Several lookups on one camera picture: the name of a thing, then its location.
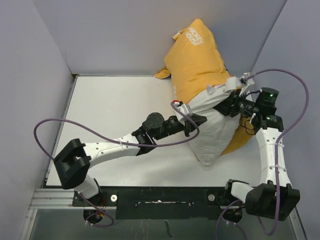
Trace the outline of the white pillow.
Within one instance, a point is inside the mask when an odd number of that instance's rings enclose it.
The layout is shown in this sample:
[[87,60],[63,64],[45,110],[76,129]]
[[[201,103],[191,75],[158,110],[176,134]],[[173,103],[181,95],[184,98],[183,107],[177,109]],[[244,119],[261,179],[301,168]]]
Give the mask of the white pillow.
[[210,166],[227,148],[239,126],[239,117],[224,116],[214,107],[226,100],[239,84],[234,76],[227,76],[225,83],[205,83],[204,89],[190,101],[184,100],[194,114],[206,117],[199,126],[199,135],[189,142],[197,160]]

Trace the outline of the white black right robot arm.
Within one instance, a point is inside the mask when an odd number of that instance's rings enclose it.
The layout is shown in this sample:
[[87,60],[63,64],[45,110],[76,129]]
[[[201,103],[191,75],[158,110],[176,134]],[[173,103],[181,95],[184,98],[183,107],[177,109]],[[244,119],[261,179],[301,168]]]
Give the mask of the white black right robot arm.
[[275,106],[278,95],[277,90],[263,87],[256,101],[251,101],[240,89],[233,90],[214,109],[224,116],[248,118],[260,153],[258,186],[230,179],[222,192],[223,200],[230,205],[241,200],[249,215],[284,221],[299,202],[300,192],[292,187],[285,165],[283,120],[276,115]]

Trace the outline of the blue yellow Mickey pillowcase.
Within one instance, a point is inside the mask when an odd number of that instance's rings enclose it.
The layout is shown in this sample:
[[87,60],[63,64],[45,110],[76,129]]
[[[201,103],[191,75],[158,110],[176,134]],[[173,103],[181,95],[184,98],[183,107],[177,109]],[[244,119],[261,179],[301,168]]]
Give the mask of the blue yellow Mickey pillowcase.
[[[220,55],[213,33],[200,19],[173,36],[174,44],[164,58],[165,67],[154,76],[171,78],[173,97],[190,101],[205,83],[223,84],[230,76]],[[245,145],[253,136],[253,126],[241,114],[238,128],[221,155],[231,153]]]

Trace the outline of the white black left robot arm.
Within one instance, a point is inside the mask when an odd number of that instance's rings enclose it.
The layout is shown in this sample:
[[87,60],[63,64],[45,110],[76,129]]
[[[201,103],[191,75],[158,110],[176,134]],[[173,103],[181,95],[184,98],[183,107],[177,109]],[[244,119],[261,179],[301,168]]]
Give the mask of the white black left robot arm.
[[103,141],[82,143],[80,139],[70,140],[54,158],[61,186],[64,190],[75,189],[88,204],[100,203],[102,193],[96,180],[88,175],[88,170],[103,162],[121,157],[140,156],[156,148],[156,141],[184,132],[189,136],[207,118],[195,113],[190,120],[179,121],[175,115],[168,119],[158,113],[149,114],[141,127],[114,142]]

